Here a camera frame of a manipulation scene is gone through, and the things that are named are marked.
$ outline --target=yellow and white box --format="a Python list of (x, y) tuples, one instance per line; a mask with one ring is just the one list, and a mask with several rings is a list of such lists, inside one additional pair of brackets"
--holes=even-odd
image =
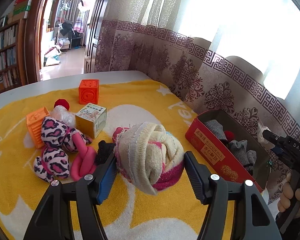
[(88, 103), (75, 115), (77, 129), (95, 139), (106, 125), (107, 109)]

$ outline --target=wooden bookcase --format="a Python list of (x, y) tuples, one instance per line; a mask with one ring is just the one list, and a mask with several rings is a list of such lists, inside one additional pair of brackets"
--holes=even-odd
[(14, 25), (17, 26), (16, 27), (16, 41), (14, 43), (0, 49), (0, 53), (15, 47), (16, 64), (8, 66), (8, 59), (7, 59), (8, 52), (4, 53), (5, 66), (3, 69), (0, 70), (0, 76), (7, 72), (12, 73), (13, 69), (15, 69), (15, 71), (17, 73), (17, 79), (14, 84), (10, 84), (10, 82), (9, 82), (9, 84), (8, 84), (9, 86), (5, 85), (4, 88), (0, 89), (0, 94), (5, 91), (8, 91), (8, 90), (20, 87), (20, 86), (24, 86), (27, 84), (25, 61), (24, 61), (24, 38), (25, 38), (24, 35), (25, 35), (26, 19), (20, 19), (18, 21), (15, 21), (15, 22), (5, 25), (4, 27), (0, 28), (0, 33), (5, 32), (6, 30), (10, 29)]

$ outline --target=gray sock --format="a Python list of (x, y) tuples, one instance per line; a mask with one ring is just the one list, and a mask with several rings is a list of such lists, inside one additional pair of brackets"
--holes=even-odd
[(249, 162), (247, 158), (247, 140), (236, 141), (233, 140), (229, 143), (230, 152), (234, 157), (241, 163), (241, 165), (249, 172), (251, 175), (253, 173), (253, 165)]
[(213, 119), (204, 123), (204, 125), (217, 137), (219, 140), (227, 140), (223, 127), (217, 120)]
[(253, 150), (248, 150), (247, 151), (247, 158), (248, 158), (248, 161), (252, 165), (254, 165), (256, 163), (256, 160), (257, 160), (257, 152), (253, 151)]

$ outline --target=red ball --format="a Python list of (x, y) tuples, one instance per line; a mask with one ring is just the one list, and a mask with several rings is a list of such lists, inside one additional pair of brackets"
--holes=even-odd
[(69, 105), (68, 101), (65, 100), (65, 99), (58, 99), (58, 100), (54, 103), (54, 108), (55, 108), (56, 106), (64, 106), (68, 111), (69, 111), (69, 109), (70, 109), (70, 105)]
[(227, 137), (227, 141), (231, 142), (232, 140), (234, 140), (234, 133), (231, 131), (224, 131), (225, 136)]

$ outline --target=white table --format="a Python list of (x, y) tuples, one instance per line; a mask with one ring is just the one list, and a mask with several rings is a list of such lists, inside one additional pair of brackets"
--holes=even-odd
[(54, 78), (1, 93), (0, 108), (11, 102), (46, 94), (50, 91), (78, 88), (82, 79), (99, 79), (100, 84), (116, 84), (151, 78), (140, 71), (111, 71)]

